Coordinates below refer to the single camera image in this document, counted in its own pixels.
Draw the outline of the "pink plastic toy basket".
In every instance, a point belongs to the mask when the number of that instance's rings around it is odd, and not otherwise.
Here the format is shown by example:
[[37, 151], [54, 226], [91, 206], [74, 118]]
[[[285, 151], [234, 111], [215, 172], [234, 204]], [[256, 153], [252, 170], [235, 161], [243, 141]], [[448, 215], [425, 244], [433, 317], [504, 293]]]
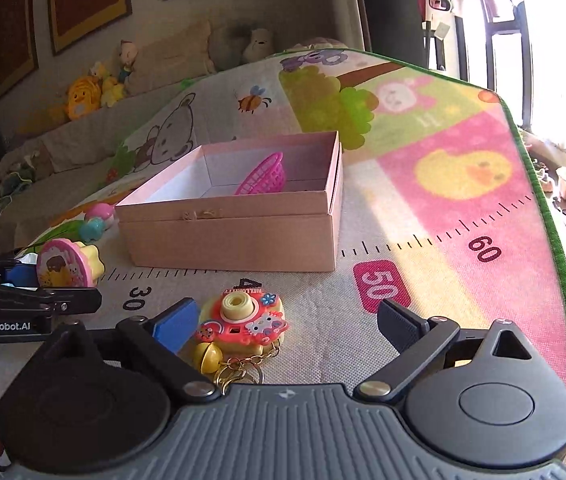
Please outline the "pink plastic toy basket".
[[286, 183], [284, 154], [274, 152], [262, 159], [236, 188], [235, 196], [279, 193]]

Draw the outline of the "yellow chick plush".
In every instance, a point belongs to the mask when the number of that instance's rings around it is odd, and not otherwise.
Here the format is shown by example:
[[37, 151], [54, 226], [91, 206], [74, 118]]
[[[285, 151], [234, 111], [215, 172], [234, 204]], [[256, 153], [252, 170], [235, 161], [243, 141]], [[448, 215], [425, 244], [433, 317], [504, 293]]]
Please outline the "yellow chick plush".
[[100, 108], [102, 89], [100, 81], [94, 76], [76, 79], [67, 92], [66, 113], [70, 120], [77, 120]]

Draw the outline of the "colourful cartoon play mat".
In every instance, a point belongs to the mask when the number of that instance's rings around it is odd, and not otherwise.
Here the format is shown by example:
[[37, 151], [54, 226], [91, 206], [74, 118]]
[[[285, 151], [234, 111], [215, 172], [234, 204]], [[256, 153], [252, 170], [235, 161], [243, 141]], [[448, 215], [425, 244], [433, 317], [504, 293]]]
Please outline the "colourful cartoon play mat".
[[511, 318], [566, 382], [566, 258], [491, 92], [354, 51], [304, 52], [164, 88], [176, 140], [337, 130], [345, 205], [335, 271], [267, 275], [292, 318], [271, 382], [352, 384], [390, 356], [390, 292], [469, 326]]

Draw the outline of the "small doll plush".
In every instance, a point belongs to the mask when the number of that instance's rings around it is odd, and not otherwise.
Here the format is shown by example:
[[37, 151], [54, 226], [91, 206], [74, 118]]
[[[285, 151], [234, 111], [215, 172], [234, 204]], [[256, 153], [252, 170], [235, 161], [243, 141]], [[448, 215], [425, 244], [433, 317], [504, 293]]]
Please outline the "small doll plush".
[[120, 71], [118, 82], [124, 84], [133, 72], [133, 66], [138, 56], [138, 47], [129, 40], [121, 40], [119, 48]]

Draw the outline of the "framed wall picture left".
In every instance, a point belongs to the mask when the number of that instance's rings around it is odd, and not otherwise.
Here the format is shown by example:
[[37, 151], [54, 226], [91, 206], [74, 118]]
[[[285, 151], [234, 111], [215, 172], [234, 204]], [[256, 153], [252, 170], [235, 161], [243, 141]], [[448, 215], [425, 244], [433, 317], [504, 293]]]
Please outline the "framed wall picture left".
[[0, 0], [0, 99], [35, 72], [33, 0]]

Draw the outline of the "pink yellow toy cake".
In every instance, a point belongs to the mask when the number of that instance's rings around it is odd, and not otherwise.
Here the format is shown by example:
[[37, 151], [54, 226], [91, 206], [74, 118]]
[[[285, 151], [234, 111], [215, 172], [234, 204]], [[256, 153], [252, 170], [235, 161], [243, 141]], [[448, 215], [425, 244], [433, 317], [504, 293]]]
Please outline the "pink yellow toy cake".
[[66, 238], [48, 240], [36, 259], [36, 277], [41, 287], [95, 287], [105, 273], [95, 245]]

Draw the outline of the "pink teal squirt toy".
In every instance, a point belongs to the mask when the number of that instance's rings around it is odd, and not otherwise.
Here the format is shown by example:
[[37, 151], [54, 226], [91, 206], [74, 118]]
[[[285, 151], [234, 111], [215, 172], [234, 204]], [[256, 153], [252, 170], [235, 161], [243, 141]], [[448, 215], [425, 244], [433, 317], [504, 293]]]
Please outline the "pink teal squirt toy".
[[49, 240], [66, 238], [70, 242], [85, 245], [97, 242], [115, 223], [115, 207], [108, 203], [95, 203], [82, 214], [81, 218], [67, 220], [42, 235], [34, 243], [38, 254]]

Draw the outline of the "grey neck pillow bear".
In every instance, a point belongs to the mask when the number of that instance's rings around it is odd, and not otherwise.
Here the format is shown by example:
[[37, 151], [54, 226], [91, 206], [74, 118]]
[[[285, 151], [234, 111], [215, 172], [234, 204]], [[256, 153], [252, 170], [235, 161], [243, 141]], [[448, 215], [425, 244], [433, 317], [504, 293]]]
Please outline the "grey neck pillow bear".
[[213, 29], [208, 53], [218, 72], [262, 61], [275, 52], [274, 35], [269, 29], [228, 25]]

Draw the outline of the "red toy camera keychain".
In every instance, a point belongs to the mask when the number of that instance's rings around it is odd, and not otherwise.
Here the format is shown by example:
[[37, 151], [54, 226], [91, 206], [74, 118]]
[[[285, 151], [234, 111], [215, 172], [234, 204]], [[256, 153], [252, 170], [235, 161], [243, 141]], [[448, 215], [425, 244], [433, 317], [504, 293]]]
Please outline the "red toy camera keychain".
[[193, 365], [221, 390], [236, 382], [259, 385], [288, 329], [280, 296], [260, 286], [229, 288], [200, 309]]

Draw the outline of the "pink cardboard box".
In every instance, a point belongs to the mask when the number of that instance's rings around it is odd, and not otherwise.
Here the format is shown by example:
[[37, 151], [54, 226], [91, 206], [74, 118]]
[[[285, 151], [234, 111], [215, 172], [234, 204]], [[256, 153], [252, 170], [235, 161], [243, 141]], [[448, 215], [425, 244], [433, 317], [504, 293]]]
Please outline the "pink cardboard box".
[[[282, 192], [236, 190], [259, 162], [282, 154]], [[338, 133], [202, 145], [116, 206], [136, 266], [254, 272], [332, 272], [342, 196]]]

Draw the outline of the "beige cushion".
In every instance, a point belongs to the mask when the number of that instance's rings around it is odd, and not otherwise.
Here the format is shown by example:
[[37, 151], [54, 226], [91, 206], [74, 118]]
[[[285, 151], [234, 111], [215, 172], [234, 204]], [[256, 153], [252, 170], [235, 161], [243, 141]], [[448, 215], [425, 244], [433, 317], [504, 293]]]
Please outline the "beige cushion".
[[137, 96], [184, 79], [214, 74], [216, 66], [208, 52], [210, 35], [211, 25], [203, 21], [141, 47], [126, 77], [126, 91]]

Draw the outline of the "beige covered sofa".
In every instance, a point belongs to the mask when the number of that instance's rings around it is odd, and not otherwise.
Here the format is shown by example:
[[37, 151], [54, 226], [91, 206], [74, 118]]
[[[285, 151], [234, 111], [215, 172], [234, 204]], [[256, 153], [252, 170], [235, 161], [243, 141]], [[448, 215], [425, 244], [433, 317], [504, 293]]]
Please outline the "beige covered sofa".
[[1, 177], [26, 159], [36, 175], [0, 212], [0, 252], [28, 245], [85, 200], [127, 190], [156, 170], [149, 154], [161, 146], [164, 161], [174, 162], [199, 145], [300, 132], [281, 77], [352, 59], [345, 49], [268, 58], [129, 96], [27, 141], [0, 162]]

